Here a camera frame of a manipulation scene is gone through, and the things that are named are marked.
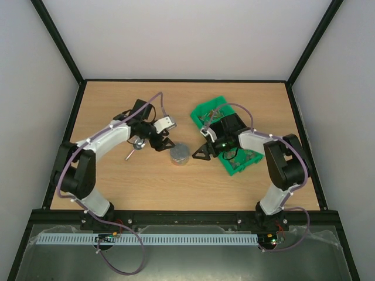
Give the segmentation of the silver metal jar lid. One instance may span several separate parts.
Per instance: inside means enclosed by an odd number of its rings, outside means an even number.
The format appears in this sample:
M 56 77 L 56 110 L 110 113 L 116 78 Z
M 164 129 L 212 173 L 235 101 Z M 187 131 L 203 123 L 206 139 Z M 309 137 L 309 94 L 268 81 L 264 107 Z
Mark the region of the silver metal jar lid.
M 175 158 L 190 156 L 190 150 L 186 144 L 179 142 L 170 150 L 170 156 Z

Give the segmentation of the silver metal scoop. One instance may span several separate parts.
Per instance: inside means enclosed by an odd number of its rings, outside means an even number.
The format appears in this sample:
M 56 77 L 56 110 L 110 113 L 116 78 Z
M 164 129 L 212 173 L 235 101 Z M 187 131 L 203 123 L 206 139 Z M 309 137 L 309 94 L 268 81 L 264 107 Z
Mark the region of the silver metal scoop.
M 141 150 L 146 145 L 146 139 L 135 136 L 132 142 L 129 142 L 132 145 L 132 151 L 125 157 L 125 161 L 128 161 L 129 158 L 138 150 Z

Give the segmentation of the black candy bin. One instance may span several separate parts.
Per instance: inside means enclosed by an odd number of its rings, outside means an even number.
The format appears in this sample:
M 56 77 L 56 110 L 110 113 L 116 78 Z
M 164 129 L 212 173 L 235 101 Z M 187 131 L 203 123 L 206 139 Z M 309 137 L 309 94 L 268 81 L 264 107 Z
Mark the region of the black candy bin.
M 222 117 L 219 121 L 212 123 L 209 128 L 216 134 L 217 139 L 234 136 L 236 133 L 247 129 L 237 113 Z

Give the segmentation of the clear glass jar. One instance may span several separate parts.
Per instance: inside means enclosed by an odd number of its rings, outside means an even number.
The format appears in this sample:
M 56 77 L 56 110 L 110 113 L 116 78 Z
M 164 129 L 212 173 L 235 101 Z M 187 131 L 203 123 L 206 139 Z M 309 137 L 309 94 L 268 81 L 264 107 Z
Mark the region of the clear glass jar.
M 175 158 L 171 157 L 171 163 L 175 166 L 184 166 L 188 163 L 189 161 L 189 156 L 183 157 L 183 158 Z

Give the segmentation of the green candy bin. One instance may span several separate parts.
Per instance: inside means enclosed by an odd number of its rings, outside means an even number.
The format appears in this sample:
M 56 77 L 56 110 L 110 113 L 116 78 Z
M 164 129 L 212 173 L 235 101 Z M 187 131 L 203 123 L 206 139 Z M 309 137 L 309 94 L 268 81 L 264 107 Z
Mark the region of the green candy bin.
M 230 176 L 242 172 L 247 167 L 257 164 L 263 159 L 263 155 L 253 150 L 233 148 L 230 151 L 219 154 L 218 158 Z
M 216 97 L 212 100 L 204 102 L 196 106 L 196 108 L 191 112 L 190 118 L 194 124 L 201 129 L 205 124 L 207 124 L 211 117 L 213 116 L 212 124 L 219 121 L 225 116 L 235 113 L 230 105 L 225 105 L 221 107 L 216 113 L 214 110 L 222 104 L 226 104 L 227 100 L 223 96 Z

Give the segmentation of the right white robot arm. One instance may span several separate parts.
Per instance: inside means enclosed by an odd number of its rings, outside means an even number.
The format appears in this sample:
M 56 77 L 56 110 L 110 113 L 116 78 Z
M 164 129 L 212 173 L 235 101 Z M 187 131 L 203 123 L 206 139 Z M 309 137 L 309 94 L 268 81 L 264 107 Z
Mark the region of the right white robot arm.
M 299 139 L 294 134 L 277 136 L 247 126 L 237 113 L 222 117 L 214 124 L 207 122 L 200 133 L 206 143 L 192 157 L 210 160 L 235 150 L 253 150 L 265 156 L 271 185 L 255 207 L 254 221 L 260 229 L 282 223 L 285 203 L 301 189 L 310 176 L 311 165 Z

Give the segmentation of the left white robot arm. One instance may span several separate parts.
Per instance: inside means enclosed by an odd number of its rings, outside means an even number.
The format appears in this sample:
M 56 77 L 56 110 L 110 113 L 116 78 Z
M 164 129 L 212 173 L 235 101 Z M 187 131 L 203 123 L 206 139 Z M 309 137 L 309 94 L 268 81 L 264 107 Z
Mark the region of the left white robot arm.
M 139 140 L 157 152 L 171 149 L 169 130 L 176 127 L 165 114 L 149 120 L 154 106 L 136 100 L 132 109 L 116 115 L 101 131 L 79 142 L 63 142 L 58 150 L 50 182 L 61 198 L 69 198 L 85 211 L 103 221 L 114 220 L 114 205 L 96 187 L 97 162 L 120 143 Z

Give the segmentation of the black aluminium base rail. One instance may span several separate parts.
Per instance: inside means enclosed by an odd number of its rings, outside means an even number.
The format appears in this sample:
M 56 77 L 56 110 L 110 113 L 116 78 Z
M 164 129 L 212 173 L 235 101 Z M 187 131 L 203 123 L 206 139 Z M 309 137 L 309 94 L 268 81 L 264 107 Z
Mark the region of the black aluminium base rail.
M 281 226 L 306 225 L 342 227 L 337 211 L 285 211 L 275 218 L 260 219 L 255 211 L 129 211 L 117 210 L 110 214 L 110 221 L 120 220 L 132 229 L 146 226 L 219 226 L 224 229 L 251 232 L 274 232 Z M 106 228 L 78 210 L 33 210 L 28 222 L 32 224 L 79 225 L 83 229 L 99 231 Z

